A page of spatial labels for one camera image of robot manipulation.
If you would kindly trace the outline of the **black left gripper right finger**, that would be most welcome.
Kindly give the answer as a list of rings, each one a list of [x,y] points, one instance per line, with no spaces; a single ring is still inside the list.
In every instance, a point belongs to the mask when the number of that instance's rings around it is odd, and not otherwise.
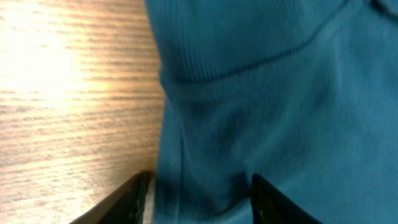
[[[259,174],[251,181],[253,224],[320,224]]]

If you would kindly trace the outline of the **blue polo shirt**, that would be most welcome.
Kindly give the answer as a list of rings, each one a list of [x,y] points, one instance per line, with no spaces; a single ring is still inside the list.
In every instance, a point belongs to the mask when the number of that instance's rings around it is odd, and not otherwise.
[[[397,222],[397,2],[150,0],[154,223],[252,223],[259,174],[320,223]]]

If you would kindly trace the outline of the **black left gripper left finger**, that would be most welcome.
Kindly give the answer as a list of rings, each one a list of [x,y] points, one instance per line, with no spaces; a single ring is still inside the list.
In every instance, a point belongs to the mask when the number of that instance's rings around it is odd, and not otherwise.
[[[150,171],[135,174],[71,224],[142,224],[151,179]]]

